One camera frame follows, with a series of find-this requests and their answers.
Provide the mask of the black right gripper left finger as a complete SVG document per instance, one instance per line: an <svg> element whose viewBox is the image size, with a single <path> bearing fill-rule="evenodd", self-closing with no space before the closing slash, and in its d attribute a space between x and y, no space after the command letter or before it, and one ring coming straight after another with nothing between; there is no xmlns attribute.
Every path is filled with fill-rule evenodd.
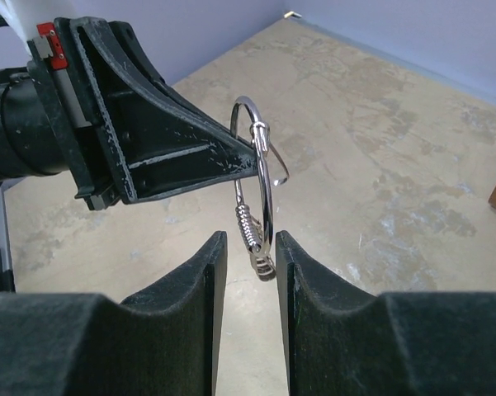
<svg viewBox="0 0 496 396"><path fill-rule="evenodd" d="M0 395L212 395L227 235L115 302L0 293Z"/></svg>

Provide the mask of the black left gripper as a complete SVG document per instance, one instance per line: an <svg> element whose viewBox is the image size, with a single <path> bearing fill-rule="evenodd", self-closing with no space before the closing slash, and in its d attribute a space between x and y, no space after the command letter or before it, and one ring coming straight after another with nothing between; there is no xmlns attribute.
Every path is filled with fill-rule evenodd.
<svg viewBox="0 0 496 396"><path fill-rule="evenodd" d="M256 175L248 143L166 84L129 23L57 18L28 45L36 92L91 210Z"/></svg>

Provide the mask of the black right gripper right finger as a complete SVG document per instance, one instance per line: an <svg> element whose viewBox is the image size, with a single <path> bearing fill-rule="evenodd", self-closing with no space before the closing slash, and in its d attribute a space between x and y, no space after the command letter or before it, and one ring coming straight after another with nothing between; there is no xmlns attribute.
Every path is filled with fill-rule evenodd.
<svg viewBox="0 0 496 396"><path fill-rule="evenodd" d="M496 395L496 292L371 295L275 241L290 394Z"/></svg>

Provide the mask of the silver keyring with clips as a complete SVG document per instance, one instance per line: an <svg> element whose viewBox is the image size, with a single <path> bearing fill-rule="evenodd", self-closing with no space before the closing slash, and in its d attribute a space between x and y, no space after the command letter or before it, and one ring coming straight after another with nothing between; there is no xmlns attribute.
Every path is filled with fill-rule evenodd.
<svg viewBox="0 0 496 396"><path fill-rule="evenodd" d="M271 281L276 277L276 265L272 259L271 248L274 237L274 210L272 188L285 184L290 178L290 172L271 142L271 129L263 120L260 111L252 99L240 96L236 99L229 123L229 132L238 138L239 111L244 108L251 120L249 132L251 141L249 146L255 154L257 180L259 185L262 219L258 220L251 213L249 205L245 202L242 183L239 179L234 181L235 214L239 232L244 246L248 252L250 264L260 281ZM273 154L281 165L285 176L272 180L267 164L267 157Z"/></svg>

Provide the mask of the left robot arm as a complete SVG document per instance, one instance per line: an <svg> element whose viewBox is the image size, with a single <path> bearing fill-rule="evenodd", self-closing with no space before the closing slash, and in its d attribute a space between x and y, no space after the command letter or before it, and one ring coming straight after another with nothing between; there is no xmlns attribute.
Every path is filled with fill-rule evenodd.
<svg viewBox="0 0 496 396"><path fill-rule="evenodd" d="M68 171L91 210L257 174L249 142L168 86L125 21L0 1L31 57L0 69L0 187Z"/></svg>

